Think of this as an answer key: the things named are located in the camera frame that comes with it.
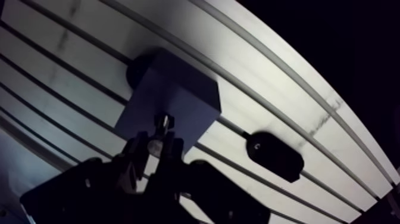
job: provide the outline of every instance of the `slatwall groove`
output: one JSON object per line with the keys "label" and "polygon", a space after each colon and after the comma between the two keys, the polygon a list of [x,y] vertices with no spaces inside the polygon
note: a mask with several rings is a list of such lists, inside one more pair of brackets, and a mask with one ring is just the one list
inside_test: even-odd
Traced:
{"label": "slatwall groove", "polygon": [[30,132],[33,136],[37,137],[38,139],[40,139],[41,141],[43,141],[44,143],[48,144],[50,147],[52,147],[55,151],[58,151],[60,154],[64,155],[65,157],[69,158],[70,160],[74,161],[75,163],[80,163],[80,161],[73,157],[72,155],[70,155],[69,153],[67,153],[65,150],[62,150],[61,148],[59,148],[58,146],[54,145],[53,143],[51,143],[49,140],[47,140],[46,138],[42,137],[41,135],[39,135],[37,132],[35,132],[34,130],[32,130],[31,128],[29,128],[28,126],[26,126],[24,123],[22,123],[19,119],[17,119],[16,117],[14,117],[12,114],[10,114],[6,109],[4,109],[3,107],[0,106],[0,111],[2,111],[4,114],[6,114],[9,118],[11,118],[11,120],[15,121],[18,125],[20,125],[23,129],[27,130],[28,132]]}
{"label": "slatwall groove", "polygon": [[22,99],[22,97],[18,96],[15,92],[13,92],[12,90],[10,90],[7,86],[5,86],[2,82],[0,82],[0,88],[4,89],[6,92],[8,92],[10,95],[12,95],[14,98],[16,98],[18,101],[20,101],[22,104],[24,104],[26,107],[28,107],[29,109],[31,109],[32,111],[34,111],[35,113],[37,113],[38,115],[40,115],[41,117],[43,117],[44,119],[46,119],[48,122],[50,122],[52,125],[56,126],[57,128],[61,129],[63,132],[69,134],[70,136],[72,136],[74,139],[78,140],[79,142],[81,142],[82,144],[86,145],[87,147],[91,148],[92,150],[96,151],[97,153],[103,155],[104,157],[108,158],[108,159],[112,159],[113,157],[106,153],[105,151],[99,149],[98,147],[94,146],[93,144],[91,144],[90,142],[84,140],[83,138],[81,138],[79,135],[76,135],[75,133],[73,133],[72,131],[68,130],[67,128],[65,128],[64,126],[62,126],[61,124],[59,124],[58,122],[56,122],[55,120],[51,119],[49,116],[47,116],[45,113],[41,112],[40,110],[38,110],[36,107],[32,106],[29,102],[27,102],[25,99]]}
{"label": "slatwall groove", "polygon": [[[232,122],[230,122],[229,120],[220,117],[217,120],[219,123],[221,123],[222,125],[224,125],[225,127],[229,128],[230,130],[232,130],[234,133],[238,134],[239,136],[243,137],[243,138],[247,138],[248,136],[250,136],[249,133],[247,133],[246,131],[244,131],[243,129],[241,129],[240,127],[236,126],[235,124],[233,124]],[[204,146],[201,145],[198,146],[197,148],[202,149]],[[345,197],[343,197],[342,195],[340,195],[339,193],[337,193],[335,190],[331,189],[329,186],[327,186],[326,184],[322,183],[321,181],[319,181],[317,178],[313,177],[311,174],[309,174],[307,171],[302,170],[300,173],[301,176],[307,178],[308,180],[310,180],[311,182],[313,182],[314,184],[318,185],[320,188],[323,188],[325,191],[329,192],[329,194],[334,195],[335,197],[337,197],[338,199],[340,199],[341,201],[343,201],[344,203],[346,203],[348,206],[352,207],[354,210],[362,213],[363,211],[357,207],[354,203],[350,202],[349,200],[347,200]]]}
{"label": "slatwall groove", "polygon": [[98,119],[97,117],[91,115],[89,112],[85,111],[84,109],[80,108],[78,105],[74,104],[73,102],[69,101],[67,98],[63,97],[62,95],[60,95],[59,93],[57,93],[56,91],[52,90],[51,88],[49,88],[48,86],[46,86],[44,83],[42,83],[41,81],[37,80],[35,77],[33,77],[31,74],[29,74],[28,72],[26,72],[25,70],[23,70],[21,67],[19,67],[18,65],[16,65],[15,63],[13,63],[11,60],[9,60],[7,57],[5,57],[4,55],[2,55],[0,53],[0,59],[2,61],[4,61],[5,63],[7,63],[10,67],[12,67],[14,70],[16,70],[17,72],[19,72],[20,74],[22,74],[24,77],[26,77],[27,79],[29,79],[31,82],[33,82],[35,85],[37,85],[38,87],[42,88],[43,90],[45,90],[48,94],[52,95],[54,98],[60,100],[61,102],[63,102],[64,104],[66,104],[67,106],[71,107],[72,109],[76,110],[78,113],[84,115],[86,118],[88,118],[89,120],[93,121],[94,123],[96,123],[97,125],[99,125],[100,127],[106,129],[107,131],[113,133],[114,135],[118,136],[119,138],[123,138],[121,135],[119,135],[115,129],[113,127],[111,127],[110,125],[106,124],[105,122],[103,122],[102,120]]}
{"label": "slatwall groove", "polygon": [[25,148],[27,148],[31,153],[38,156],[42,160],[45,160],[51,166],[56,167],[57,169],[68,169],[71,167],[69,163],[65,160],[57,157],[52,152],[48,151],[41,144],[37,143],[32,138],[26,136],[22,131],[14,127],[9,121],[0,116],[0,127],[6,131],[12,138],[14,138],[19,144],[22,144]]}
{"label": "slatwall groove", "polygon": [[108,45],[104,44],[103,42],[97,40],[95,37],[88,35],[86,32],[81,30],[80,28],[72,25],[71,23],[63,20],[59,16],[55,15],[51,11],[47,10],[46,8],[40,6],[39,4],[30,1],[30,0],[20,0],[21,2],[25,3],[29,7],[33,8],[37,12],[43,14],[44,16],[50,18],[54,22],[58,23],[60,26],[65,27],[67,30],[75,33],[77,36],[80,36],[82,39],[88,41],[89,43],[95,45],[97,48],[103,50],[107,54],[110,54],[114,58],[120,60],[122,63],[129,65],[132,61],[125,55],[119,53],[118,51],[110,48]]}
{"label": "slatwall groove", "polygon": [[56,55],[47,51],[45,48],[42,48],[38,44],[34,43],[29,38],[25,37],[20,32],[16,31],[15,29],[13,29],[11,26],[7,25],[2,20],[0,20],[0,27],[3,27],[5,30],[7,30],[8,32],[13,34],[17,38],[19,38],[21,41],[23,41],[26,44],[28,44],[29,46],[31,46],[33,49],[37,50],[38,52],[40,52],[41,54],[43,54],[50,60],[54,61],[55,63],[57,63],[58,65],[60,65],[61,67],[63,67],[67,71],[69,71],[70,73],[74,74],[75,76],[77,76],[81,80],[85,81],[86,83],[92,85],[93,87],[95,87],[99,91],[103,92],[105,95],[108,95],[110,98],[114,99],[115,101],[119,102],[120,104],[126,105],[128,103],[128,101],[126,99],[124,99],[123,97],[119,96],[115,92],[106,88],[105,86],[103,86],[99,82],[95,81],[94,79],[90,78],[89,76],[83,74],[78,69],[75,69],[73,66],[69,65],[69,63],[66,63],[64,60],[58,58]]}
{"label": "slatwall groove", "polygon": [[367,186],[357,175],[353,173],[346,165],[344,165],[339,159],[337,159],[329,150],[327,150],[322,144],[320,144],[317,140],[315,140],[309,133],[307,133],[303,128],[300,127],[297,123],[295,123],[290,117],[286,114],[282,113],[278,108],[276,108],[273,104],[264,99],[259,93],[255,92],[249,86],[245,85],[238,78],[234,77],[227,70],[219,66],[218,64],[212,62],[209,58],[207,58],[202,53],[198,52],[190,45],[186,44],[179,38],[175,37],[171,33],[165,31],[162,27],[154,24],[146,18],[143,18],[138,13],[130,10],[119,2],[115,2],[113,0],[100,0],[100,2],[105,5],[113,8],[119,13],[125,15],[126,17],[132,19],[133,21],[141,24],[143,27],[149,29],[154,32],[158,36],[164,38],[165,40],[172,43],[174,46],[181,49],[183,52],[189,54],[193,58],[196,58],[203,65],[208,67],[210,70],[217,73],[220,77],[228,81],[230,84],[241,90],[247,96],[252,98],[254,101],[262,105],[265,109],[267,109],[270,113],[278,117],[281,121],[291,127],[295,132],[301,135],[304,139],[306,139],[311,145],[316,147],[321,153],[323,153],[329,160],[331,160],[334,164],[336,164],[340,169],[342,169],[345,173],[347,173],[355,182],[357,182],[364,190],[366,190],[372,197],[378,198],[377,195]]}
{"label": "slatwall groove", "polygon": [[321,214],[324,214],[325,216],[327,216],[327,217],[329,217],[329,218],[331,218],[331,219],[333,219],[333,220],[335,220],[337,222],[346,223],[343,220],[340,220],[339,218],[329,214],[328,212],[326,212],[326,211],[324,211],[324,210],[322,210],[322,209],[320,209],[320,208],[308,203],[307,201],[304,201],[303,199],[291,194],[290,192],[287,192],[287,191],[281,189],[279,186],[277,186],[277,185],[265,180],[264,178],[254,174],[250,170],[248,170],[248,169],[242,167],[241,165],[239,165],[239,164],[237,164],[237,163],[225,158],[223,155],[221,155],[221,154],[219,154],[219,153],[207,148],[206,146],[202,145],[201,143],[196,143],[194,146],[196,148],[198,148],[199,150],[207,153],[208,155],[216,158],[217,160],[223,162],[224,164],[234,168],[235,170],[240,171],[241,173],[243,173],[243,174],[255,179],[256,181],[264,184],[265,186],[268,186],[269,188],[271,188],[271,189],[273,189],[273,190],[275,190],[275,191],[277,191],[277,192],[279,192],[279,193],[281,193],[281,194],[283,194],[283,195],[285,195],[285,196],[287,196],[287,197],[289,197],[291,199],[294,199],[294,200],[302,203],[303,205],[305,205],[305,206],[307,206],[307,207],[309,207],[309,208],[311,208],[311,209],[313,209],[313,210],[315,210],[315,211],[317,211],[317,212],[319,212]]}
{"label": "slatwall groove", "polygon": [[296,82],[312,99],[314,99],[326,112],[328,112],[333,119],[346,131],[346,133],[357,143],[357,145],[364,151],[368,158],[374,163],[374,165],[379,169],[389,183],[393,185],[393,180],[385,171],[385,168],[379,163],[377,158],[372,154],[368,147],[363,143],[363,141],[358,137],[358,135],[353,131],[353,129],[343,120],[343,118],[338,115],[336,110],[332,108],[321,95],[311,87],[294,69],[292,69],[288,64],[286,64],[281,58],[279,58],[273,51],[271,51],[267,46],[265,46],[261,41],[251,35],[244,28],[240,27],[236,22],[230,19],[228,16],[224,15],[218,9],[214,8],[212,5],[204,0],[189,0],[191,3],[197,7],[204,10],[209,15],[213,16],[216,20],[224,24],[242,39],[247,41],[251,46],[262,53],[266,58],[268,58],[272,63],[274,63],[279,69],[284,71],[294,82]]}
{"label": "slatwall groove", "polygon": [[232,127],[229,127],[232,130]]}

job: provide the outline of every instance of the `white panel surface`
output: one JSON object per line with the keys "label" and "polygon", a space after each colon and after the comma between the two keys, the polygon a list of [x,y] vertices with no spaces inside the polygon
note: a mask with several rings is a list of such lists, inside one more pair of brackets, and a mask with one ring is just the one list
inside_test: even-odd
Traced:
{"label": "white panel surface", "polygon": [[[202,1],[207,2],[216,10],[228,16],[229,19],[234,21],[241,28],[245,29],[253,37],[257,38],[258,41],[264,44],[288,66],[295,70],[323,99],[326,100],[329,105],[332,106],[332,108],[335,108],[335,102],[337,100],[341,101],[338,93],[335,92],[335,90],[299,53],[297,53],[271,28],[264,24],[264,22],[241,6],[241,4],[230,0],[192,0],[192,2],[207,7],[207,5],[202,3]],[[351,111],[348,105],[345,104],[345,102],[341,108],[341,110],[336,112],[345,122],[347,122],[347,124],[373,153],[394,183],[398,184],[400,182],[400,176],[369,131],[361,123],[354,112]]]}
{"label": "white panel surface", "polygon": [[0,95],[0,106],[2,108],[6,109],[9,113],[33,129],[36,133],[40,134],[42,137],[49,139],[53,144],[70,153],[73,157],[81,161],[91,157],[100,157],[103,159],[103,161],[107,161],[107,158],[99,155],[63,131],[57,129],[55,126],[48,123],[33,111],[29,110],[22,103],[17,101],[1,88]]}
{"label": "white panel surface", "polygon": [[11,69],[3,61],[0,61],[0,63],[0,69],[2,69],[0,73],[0,82],[31,103],[31,105],[38,110],[111,155],[115,155],[123,149],[126,143],[125,140],[100,128],[100,126],[94,122],[61,103],[43,89]]}
{"label": "white panel surface", "polygon": [[110,126],[117,123],[118,116],[115,114],[121,114],[124,110],[123,105],[63,69],[3,28],[0,28],[0,53],[46,86]]}
{"label": "white panel surface", "polygon": [[[229,71],[307,132],[318,132],[320,126],[324,125],[327,113],[300,86],[250,44],[190,2],[184,0],[168,2],[119,0],[119,2]],[[331,126],[330,139],[340,141],[346,136],[338,124]],[[324,138],[317,140],[323,145],[328,143],[324,142]],[[329,147],[327,149],[334,155],[338,150]],[[360,162],[343,161],[343,163],[376,195],[382,197],[389,192],[390,184],[377,167],[367,157],[362,156],[364,153],[361,149],[357,146],[351,150],[360,155],[352,159]],[[372,178],[365,179],[363,174],[365,170],[377,171],[369,174],[373,176]]]}

